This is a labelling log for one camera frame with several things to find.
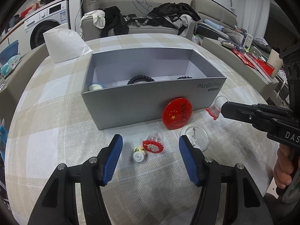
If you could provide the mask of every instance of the metal bolt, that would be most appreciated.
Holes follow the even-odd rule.
[[[237,167],[238,169],[240,169],[240,170],[243,170],[243,169],[245,168],[245,166],[244,166],[243,164],[241,164],[241,163],[238,163],[238,164],[236,165],[236,167]]]
[[[57,169],[58,169],[58,170],[62,170],[62,169],[65,168],[65,166],[66,166],[66,165],[64,165],[64,163],[59,164],[59,165],[57,166]]]
[[[210,158],[210,157],[205,157],[204,160],[207,162],[207,163],[212,163],[214,159]]]
[[[89,162],[90,163],[96,163],[98,161],[97,157],[91,157]]]

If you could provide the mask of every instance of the plaid tablecloth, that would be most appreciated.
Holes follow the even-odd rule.
[[[222,72],[227,80],[220,95],[245,104],[265,103],[238,73],[193,42],[170,34],[133,34],[89,41],[94,52],[137,47],[195,49]],[[98,130],[80,95],[90,54],[59,64],[46,58],[29,81],[14,114],[6,147],[5,175],[15,219],[27,224],[47,179],[59,163],[82,164],[107,146],[113,134],[159,126],[168,152],[155,159],[119,165],[113,179],[101,188],[113,224],[189,224],[200,188],[189,181],[178,140],[181,129],[167,129],[161,119],[122,129]],[[220,164],[245,164],[262,194],[271,182],[278,143],[245,124],[205,110],[194,111],[189,123],[201,125],[210,137],[204,152]],[[218,222],[222,223],[224,193]],[[80,186],[76,186],[80,224],[85,224]]]

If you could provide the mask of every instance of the paper roll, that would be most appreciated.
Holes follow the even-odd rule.
[[[92,49],[73,30],[54,28],[43,35],[49,56],[54,63],[71,60],[92,52]]]
[[[283,65],[283,60],[279,58],[279,54],[273,49],[271,50],[268,64],[274,67],[274,71],[270,75],[271,79],[274,79],[281,66]]]

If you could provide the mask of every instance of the finger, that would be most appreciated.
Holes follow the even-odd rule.
[[[290,183],[292,182],[292,177],[289,174],[287,174],[281,170],[278,162],[275,164],[274,169],[276,170],[277,177],[278,177],[280,183],[283,185],[290,185]]]
[[[281,170],[287,174],[291,174],[294,170],[294,166],[292,162],[289,161],[288,157],[283,154],[280,148],[277,150],[277,156],[277,162],[279,163]]]
[[[282,151],[282,153],[285,155],[285,156],[289,156],[289,153],[290,153],[290,148],[287,146],[287,145],[284,145],[284,144],[279,144],[279,148],[280,150]]]
[[[275,183],[276,183],[276,186],[280,189],[284,189],[286,186],[284,184],[282,184],[278,178],[278,175],[277,175],[277,172],[276,170],[274,169],[274,172],[273,172],[273,176],[274,176],[274,180],[275,180]]]

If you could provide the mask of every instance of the open cardboard box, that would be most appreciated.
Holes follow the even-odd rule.
[[[138,75],[155,81],[127,84]],[[192,79],[177,79],[182,76]],[[188,99],[193,111],[209,107],[225,80],[192,49],[121,49],[91,55],[82,97],[100,130],[159,119],[166,105],[176,98]],[[96,81],[105,88],[89,91]]]

